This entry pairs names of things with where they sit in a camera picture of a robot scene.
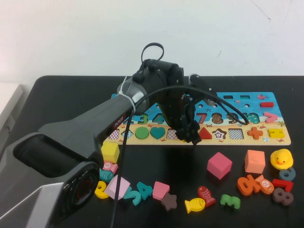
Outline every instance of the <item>number puzzle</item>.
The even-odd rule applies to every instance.
[[[198,145],[290,145],[291,140],[275,96],[271,92],[219,92],[218,96],[240,110],[249,120],[241,125],[217,104],[204,101],[195,105],[195,120],[199,123]],[[236,118],[239,115],[226,107]],[[127,121],[106,139],[122,144]],[[157,104],[145,114],[133,116],[128,132],[128,145],[192,145],[181,141],[165,122]]]

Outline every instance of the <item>orange cube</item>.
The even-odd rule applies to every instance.
[[[248,150],[245,157],[245,172],[262,173],[264,168],[264,151]]]

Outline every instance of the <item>blue puzzle background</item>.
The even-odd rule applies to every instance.
[[[282,114],[280,112],[278,103],[275,99],[275,95],[272,92],[218,92],[218,97],[224,99],[225,101],[229,102],[233,106],[235,106],[237,109],[239,109],[242,113],[246,113],[248,115],[248,118],[251,122],[254,123],[253,118],[255,116],[261,117],[263,116],[264,112],[270,112],[273,114],[278,115],[278,117],[282,117]],[[261,102],[273,102],[274,107],[273,108],[261,108],[260,103]],[[200,116],[197,116],[197,114],[207,114],[207,117],[205,119],[205,122],[210,121],[212,119],[212,114],[219,113],[222,115],[222,119],[227,119],[227,113],[218,105],[215,106],[208,106],[204,101],[198,102],[196,105],[196,111],[195,111],[195,120],[199,122]],[[234,113],[232,109],[226,106],[226,108]],[[155,117],[158,114],[161,114],[160,108],[158,108],[157,104],[154,104],[151,106],[146,112],[148,116],[147,119],[152,121],[155,119]],[[141,116],[134,116],[133,120],[138,122],[142,121],[142,115]]]

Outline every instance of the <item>green circle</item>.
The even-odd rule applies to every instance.
[[[139,127],[135,131],[135,136],[138,139],[146,139],[149,136],[149,130],[146,127]]]

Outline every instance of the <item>colorful puzzle board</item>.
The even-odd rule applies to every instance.
[[[212,139],[202,139],[198,145],[290,145],[291,140],[273,93],[218,92],[218,96],[244,113],[248,117],[250,123],[248,125],[241,125],[227,116],[226,112],[217,104],[208,106],[204,101],[200,101],[195,105],[195,120],[200,124],[199,132],[204,128],[203,130],[205,132],[207,131],[212,136]],[[261,102],[273,102],[274,107],[262,108],[260,107]],[[265,120],[268,118],[264,116],[264,112],[275,114],[278,116],[278,119],[271,123],[266,123]],[[114,130],[106,141],[122,144],[126,123],[127,121]],[[146,130],[141,128],[146,134],[148,133],[148,136],[145,139],[138,139],[136,137],[136,130],[139,127],[146,128]],[[256,127],[258,131],[262,131],[260,132],[262,135],[259,136],[257,140],[248,135],[248,132],[252,130],[252,127]],[[285,136],[271,138],[268,133],[269,129],[281,129]],[[127,144],[192,145],[191,143],[186,143],[176,137],[175,131],[164,121],[157,104],[154,104],[149,108],[145,114],[133,117],[128,132]]]

